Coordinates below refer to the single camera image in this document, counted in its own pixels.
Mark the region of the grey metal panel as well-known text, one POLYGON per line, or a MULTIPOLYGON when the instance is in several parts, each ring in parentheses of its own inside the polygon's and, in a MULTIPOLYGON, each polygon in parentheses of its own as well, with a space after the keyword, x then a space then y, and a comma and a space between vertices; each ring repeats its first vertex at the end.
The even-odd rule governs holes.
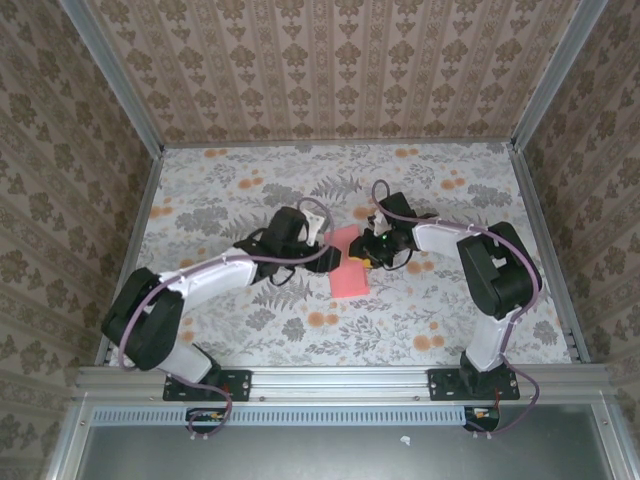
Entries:
POLYGON ((613 480, 589 430, 474 438, 451 427, 99 427, 79 480, 613 480), (411 438, 411 445, 400 442, 411 438))

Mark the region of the aluminium side rail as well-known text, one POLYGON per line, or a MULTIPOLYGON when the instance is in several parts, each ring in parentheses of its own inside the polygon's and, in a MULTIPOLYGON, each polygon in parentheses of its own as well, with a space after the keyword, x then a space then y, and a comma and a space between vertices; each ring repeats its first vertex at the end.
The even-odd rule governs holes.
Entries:
POLYGON ((509 156, 512 168, 536 241, 550 297, 554 301, 570 357, 574 362, 591 363, 591 356, 581 331, 524 154, 511 144, 508 144, 508 147, 510 148, 509 156))
POLYGON ((155 157, 151 163, 151 169, 149 171, 149 176, 145 185, 143 196, 141 198, 141 204, 131 232, 128 248, 124 258, 124 263, 119 275, 119 279, 116 283, 112 301, 116 300, 129 275, 135 270, 141 245, 144 239, 145 229, 153 206, 153 200, 159 185, 163 164, 163 151, 161 151, 160 155, 158 157, 155 157))

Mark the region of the thin aluminium rear rail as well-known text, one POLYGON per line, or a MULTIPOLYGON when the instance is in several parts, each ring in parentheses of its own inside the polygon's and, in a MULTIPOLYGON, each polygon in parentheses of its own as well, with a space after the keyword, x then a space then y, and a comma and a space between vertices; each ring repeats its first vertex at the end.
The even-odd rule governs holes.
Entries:
POLYGON ((272 141, 228 141, 219 143, 166 143, 164 150, 192 148, 251 148, 251 147, 306 147, 306 146, 352 146, 352 145, 432 145, 432 144, 512 144, 510 138, 396 138, 396 139, 322 139, 322 140, 272 140, 272 141))

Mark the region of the floral printed tablecloth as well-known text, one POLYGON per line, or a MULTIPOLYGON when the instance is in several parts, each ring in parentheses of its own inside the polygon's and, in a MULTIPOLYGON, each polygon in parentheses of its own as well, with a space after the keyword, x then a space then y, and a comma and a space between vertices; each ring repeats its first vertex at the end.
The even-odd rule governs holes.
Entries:
MULTIPOLYGON (((155 272, 222 253, 283 206, 325 205, 337 227, 364 227, 383 196, 463 224, 511 223, 538 252, 512 168, 498 143, 351 144, 168 150, 138 263, 155 272)), ((179 334, 225 366, 455 365, 479 314, 458 261, 403 254, 368 275, 370 291, 336 299, 305 270, 218 296, 179 334)))

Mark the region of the pink paper sheet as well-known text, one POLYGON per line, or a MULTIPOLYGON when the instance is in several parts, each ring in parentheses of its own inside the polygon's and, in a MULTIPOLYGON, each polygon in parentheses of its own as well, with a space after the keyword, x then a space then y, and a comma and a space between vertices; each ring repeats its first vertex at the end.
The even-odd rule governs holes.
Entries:
POLYGON ((359 235, 359 227, 351 225, 337 229, 330 241, 330 245, 341 253, 339 266, 329 273, 329 285, 334 299, 351 298, 370 293, 367 270, 360 262, 349 259, 349 246, 359 235))

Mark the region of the aluminium corner post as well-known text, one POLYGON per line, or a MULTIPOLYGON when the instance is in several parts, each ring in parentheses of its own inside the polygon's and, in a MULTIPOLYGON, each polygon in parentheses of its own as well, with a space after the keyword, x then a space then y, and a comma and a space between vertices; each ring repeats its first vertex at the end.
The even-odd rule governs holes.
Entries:
POLYGON ((580 0, 511 136, 516 152, 522 152, 531 140, 607 3, 580 0))
POLYGON ((86 45, 96 65, 114 92, 146 150, 154 158, 162 156, 164 142, 126 74, 124 62, 116 55, 96 16, 85 0, 60 0, 66 14, 86 45))

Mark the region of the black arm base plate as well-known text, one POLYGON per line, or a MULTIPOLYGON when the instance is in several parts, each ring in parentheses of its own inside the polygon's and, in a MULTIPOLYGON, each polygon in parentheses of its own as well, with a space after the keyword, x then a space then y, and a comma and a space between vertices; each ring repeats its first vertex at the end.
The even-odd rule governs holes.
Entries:
MULTIPOLYGON (((210 384, 227 392, 233 401, 247 402, 251 393, 252 372, 250 370, 223 369, 205 377, 201 384, 210 384)), ((168 402, 223 402, 224 397, 210 390, 189 387, 167 376, 163 400, 168 402)))
POLYGON ((490 372, 473 373, 456 368, 427 371, 432 401, 519 400, 520 390, 515 373, 501 366, 490 372))

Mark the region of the aluminium mounting rail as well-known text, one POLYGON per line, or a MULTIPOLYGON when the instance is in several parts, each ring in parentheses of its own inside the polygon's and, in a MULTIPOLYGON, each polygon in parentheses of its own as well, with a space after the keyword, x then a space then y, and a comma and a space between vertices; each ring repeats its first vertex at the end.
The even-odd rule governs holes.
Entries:
MULTIPOLYGON (((615 389, 599 364, 518 365, 521 398, 527 404, 535 380, 540 404, 592 404, 611 401, 615 389)), ((251 405, 410 405, 431 402, 427 366, 409 367, 252 367, 251 405)), ((125 372, 114 367, 79 370, 72 400, 103 405, 158 405, 165 375, 125 372)))

